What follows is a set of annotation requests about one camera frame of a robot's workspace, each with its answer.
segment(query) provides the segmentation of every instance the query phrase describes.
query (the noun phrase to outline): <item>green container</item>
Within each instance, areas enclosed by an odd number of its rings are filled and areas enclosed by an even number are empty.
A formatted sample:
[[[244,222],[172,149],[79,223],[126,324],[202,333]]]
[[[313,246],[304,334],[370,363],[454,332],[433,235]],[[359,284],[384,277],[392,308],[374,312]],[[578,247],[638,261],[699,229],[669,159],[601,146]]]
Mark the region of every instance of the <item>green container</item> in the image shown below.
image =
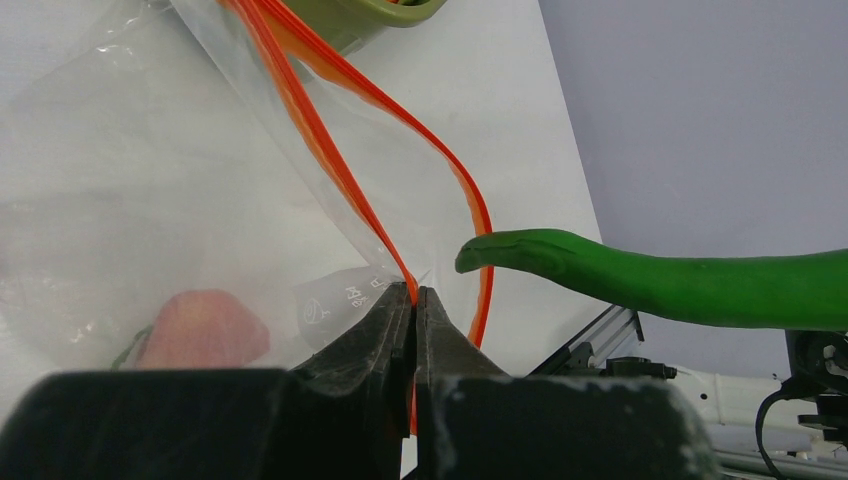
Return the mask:
[[[446,0],[282,0],[342,55],[362,48],[386,27],[414,27]]]

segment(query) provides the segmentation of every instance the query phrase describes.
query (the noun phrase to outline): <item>green pepper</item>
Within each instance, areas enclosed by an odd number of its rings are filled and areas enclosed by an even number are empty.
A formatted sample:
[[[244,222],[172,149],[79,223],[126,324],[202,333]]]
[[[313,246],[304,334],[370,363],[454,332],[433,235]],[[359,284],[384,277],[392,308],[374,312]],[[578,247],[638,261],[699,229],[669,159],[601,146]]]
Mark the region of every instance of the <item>green pepper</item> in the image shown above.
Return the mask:
[[[466,243],[456,270],[519,270],[598,300],[701,325],[848,330],[848,249],[756,258],[670,258],[552,229]]]

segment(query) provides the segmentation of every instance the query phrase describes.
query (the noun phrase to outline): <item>white table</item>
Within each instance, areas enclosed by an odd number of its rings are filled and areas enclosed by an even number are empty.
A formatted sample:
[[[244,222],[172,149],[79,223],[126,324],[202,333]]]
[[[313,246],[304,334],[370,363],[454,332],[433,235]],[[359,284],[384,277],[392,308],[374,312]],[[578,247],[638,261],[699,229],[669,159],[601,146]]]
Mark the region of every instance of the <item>white table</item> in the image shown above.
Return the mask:
[[[0,100],[58,66],[102,13],[86,0],[16,5],[0,20]],[[450,1],[431,20],[390,30],[351,61],[463,160],[496,229],[559,227],[599,239],[571,124],[535,1]],[[604,305],[527,275],[500,271],[483,351],[523,374]],[[3,360],[0,329],[0,364]],[[3,372],[0,417],[29,380]]]

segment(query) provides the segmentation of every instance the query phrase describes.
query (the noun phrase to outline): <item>peach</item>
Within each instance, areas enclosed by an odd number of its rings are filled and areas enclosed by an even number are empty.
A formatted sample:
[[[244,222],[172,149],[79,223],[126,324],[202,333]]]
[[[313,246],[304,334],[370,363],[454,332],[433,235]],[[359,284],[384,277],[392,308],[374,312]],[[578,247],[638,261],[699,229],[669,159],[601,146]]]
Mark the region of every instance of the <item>peach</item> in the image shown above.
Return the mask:
[[[136,367],[242,367],[270,348],[268,328],[235,296],[222,290],[188,291],[162,307]]]

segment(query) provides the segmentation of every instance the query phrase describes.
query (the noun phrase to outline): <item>transparent ziplock bag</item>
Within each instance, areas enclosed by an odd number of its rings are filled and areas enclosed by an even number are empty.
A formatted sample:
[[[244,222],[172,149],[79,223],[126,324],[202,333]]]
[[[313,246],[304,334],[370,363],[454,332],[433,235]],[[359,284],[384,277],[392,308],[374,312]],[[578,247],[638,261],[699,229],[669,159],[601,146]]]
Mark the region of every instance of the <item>transparent ziplock bag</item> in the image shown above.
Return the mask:
[[[480,345],[492,271],[453,258],[491,222],[433,133],[274,0],[123,25],[0,120],[7,343],[57,369],[291,367],[403,281]]]

